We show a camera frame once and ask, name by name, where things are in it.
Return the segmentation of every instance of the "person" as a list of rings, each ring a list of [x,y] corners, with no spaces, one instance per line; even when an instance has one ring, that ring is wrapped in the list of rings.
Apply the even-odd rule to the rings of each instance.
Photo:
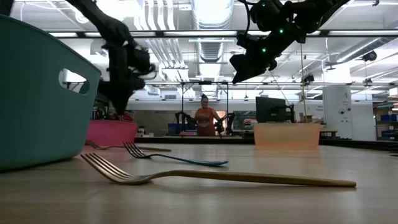
[[[201,96],[200,104],[201,108],[195,113],[197,133],[199,136],[215,136],[214,119],[219,121],[221,118],[213,108],[208,107],[209,98],[206,95]]]

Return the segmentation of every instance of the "ceiling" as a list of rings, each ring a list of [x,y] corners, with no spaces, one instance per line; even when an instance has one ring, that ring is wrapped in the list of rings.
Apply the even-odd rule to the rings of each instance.
[[[392,27],[391,24],[397,25],[398,21],[398,2],[382,0],[376,7],[372,7],[373,0],[355,0],[350,1],[347,5],[339,9],[332,18],[324,24],[321,29],[328,30],[391,30],[397,27]],[[157,11],[157,1],[154,1],[155,12]],[[208,8],[209,15],[216,14],[212,12],[212,7]],[[16,0],[16,3],[11,14],[13,18],[20,19],[24,22],[32,24],[38,28],[48,32],[96,32],[96,27],[90,22],[86,24],[79,23],[75,18],[75,12],[71,10],[65,1],[50,1],[50,0]],[[137,30],[134,25],[134,15],[129,15],[123,22],[130,28],[131,31]],[[154,15],[154,20],[157,21],[157,13]],[[247,17],[243,4],[235,1],[233,6],[233,15],[231,18],[231,30],[244,30],[246,28]],[[192,17],[192,6],[189,0],[174,0],[174,24],[177,30],[194,30],[195,23]],[[255,24],[251,24],[251,30],[258,30]],[[290,45],[277,59],[278,67],[273,71],[273,76],[269,72],[249,80],[249,82],[271,82],[277,80],[278,82],[293,82],[301,81],[301,69],[311,67],[310,72],[314,74],[315,82],[324,82],[325,75],[328,71],[327,67],[322,66],[321,60],[327,62],[333,60],[333,57],[341,52],[348,50],[350,47],[368,39],[368,37],[308,37],[306,44],[298,44],[294,42]],[[141,45],[148,47],[146,39],[136,39]],[[223,56],[218,64],[221,67],[220,73],[212,80],[226,80],[230,81],[233,77],[234,68],[229,64],[229,58],[232,54],[243,53],[244,49],[236,45],[236,40],[227,39],[224,43]],[[67,45],[82,54],[88,60],[96,64],[102,71],[103,76],[107,78],[106,67],[107,59],[92,53],[91,39],[62,39]],[[192,38],[179,38],[178,43],[185,64],[188,67],[188,77],[190,81],[198,81],[204,79],[200,75],[200,71],[204,73],[203,66],[199,68],[199,59],[197,57],[196,43],[193,43]],[[398,39],[392,40],[389,43],[377,48],[376,53],[378,58],[374,62],[368,62],[365,68],[363,61],[352,60],[344,67],[349,71],[351,81],[362,82],[367,77],[377,78],[380,74],[386,73],[382,77],[377,78],[374,82],[396,82],[398,81]],[[152,54],[151,60],[158,62]],[[158,82],[167,82],[159,77],[155,80]],[[231,89],[256,89],[256,90],[274,90],[278,91],[277,86],[259,86],[259,85],[239,85],[232,86]],[[299,86],[284,86],[285,90],[299,90]],[[354,90],[363,90],[363,86],[353,86]],[[382,94],[391,87],[381,86],[374,90],[369,90],[366,93]],[[313,90],[312,94],[316,95],[322,92],[321,89]]]

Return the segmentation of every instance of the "blue bin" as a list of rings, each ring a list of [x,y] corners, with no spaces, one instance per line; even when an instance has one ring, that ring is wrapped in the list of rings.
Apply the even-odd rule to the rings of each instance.
[[[68,159],[81,152],[101,72],[50,34],[0,15],[0,170]],[[85,94],[62,87],[68,69]]]

